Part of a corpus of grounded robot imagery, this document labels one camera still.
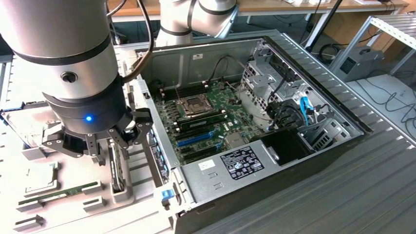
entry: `floor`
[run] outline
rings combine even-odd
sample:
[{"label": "floor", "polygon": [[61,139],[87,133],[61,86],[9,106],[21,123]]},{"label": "floor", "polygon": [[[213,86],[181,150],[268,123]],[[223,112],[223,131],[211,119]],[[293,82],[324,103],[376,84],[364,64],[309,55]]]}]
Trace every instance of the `floor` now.
[{"label": "floor", "polygon": [[[303,37],[303,41],[307,39],[309,32],[305,32],[303,36],[307,21],[304,19],[305,15],[284,15],[284,16],[256,16],[252,17],[252,23],[248,25],[247,17],[237,17],[236,22],[232,26],[232,32],[249,32],[249,31],[260,31],[277,29],[281,33],[287,33],[297,42],[300,42],[300,38]],[[141,22],[121,22],[115,23],[115,27],[119,33],[125,35],[125,39],[128,43],[144,42],[148,41],[147,35],[147,27],[145,23]],[[160,21],[152,21],[152,28],[155,37],[157,36],[157,31],[160,29]],[[200,32],[193,32],[193,36],[203,36]],[[316,46],[313,47],[312,52],[319,52],[320,47],[324,44],[336,43],[331,37],[327,35],[321,35]],[[388,63],[381,64],[379,67],[373,69],[380,69],[380,72],[375,72],[373,75],[381,75],[383,71],[389,71],[389,69],[396,65],[400,61],[401,57],[407,54],[408,50],[405,49],[399,55],[397,59]],[[408,60],[408,62],[401,66],[396,77],[413,89],[416,90],[416,56]]]}]

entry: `gray metal table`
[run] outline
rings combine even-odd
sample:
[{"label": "gray metal table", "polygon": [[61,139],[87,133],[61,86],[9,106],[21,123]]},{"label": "gray metal table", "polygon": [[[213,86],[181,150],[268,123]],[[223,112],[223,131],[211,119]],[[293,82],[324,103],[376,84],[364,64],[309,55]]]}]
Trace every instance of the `gray metal table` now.
[{"label": "gray metal table", "polygon": [[[345,106],[375,129],[375,133],[321,173],[199,233],[413,232],[415,146],[401,136],[399,128],[377,115],[376,110],[368,108],[369,104],[355,92],[339,85],[339,79],[288,36],[277,31],[259,33],[272,37]],[[156,208],[152,178],[140,172],[148,168],[145,159],[136,158],[133,161],[131,173],[137,193],[135,195],[141,195],[137,202],[123,209],[67,223],[45,233],[65,233],[68,230],[84,233],[91,226],[97,225],[103,225],[103,228],[95,233],[172,232],[168,220]]]}]

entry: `corrugated metal surface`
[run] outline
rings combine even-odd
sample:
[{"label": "corrugated metal surface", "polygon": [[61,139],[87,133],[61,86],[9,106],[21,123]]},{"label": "corrugated metal surface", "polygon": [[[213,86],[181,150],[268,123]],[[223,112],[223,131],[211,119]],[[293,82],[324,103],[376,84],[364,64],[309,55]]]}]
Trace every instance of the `corrugated metal surface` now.
[{"label": "corrugated metal surface", "polygon": [[319,174],[199,233],[416,232],[416,149],[319,62],[284,37],[291,56],[375,130]]}]

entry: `warning label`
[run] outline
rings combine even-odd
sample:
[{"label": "warning label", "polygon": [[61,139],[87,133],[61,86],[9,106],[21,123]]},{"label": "warning label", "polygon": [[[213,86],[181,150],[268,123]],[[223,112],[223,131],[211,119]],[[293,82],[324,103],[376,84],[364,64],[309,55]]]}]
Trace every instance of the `warning label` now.
[{"label": "warning label", "polygon": [[249,146],[221,156],[221,160],[235,180],[264,169],[261,162]]}]

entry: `blue clip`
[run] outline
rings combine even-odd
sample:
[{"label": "blue clip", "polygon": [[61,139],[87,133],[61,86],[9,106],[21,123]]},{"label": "blue clip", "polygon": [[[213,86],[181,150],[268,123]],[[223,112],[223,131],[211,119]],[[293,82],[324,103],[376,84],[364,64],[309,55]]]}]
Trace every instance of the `blue clip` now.
[{"label": "blue clip", "polygon": [[313,106],[309,103],[309,99],[308,99],[308,97],[301,97],[300,98],[300,110],[301,110],[301,113],[304,114],[304,117],[305,117],[307,126],[309,125],[309,123],[308,123],[308,115],[307,115],[307,109],[308,108],[311,110],[313,110]]},{"label": "blue clip", "polygon": [[171,199],[172,197],[175,197],[173,189],[168,189],[161,192],[161,201],[165,201]]}]

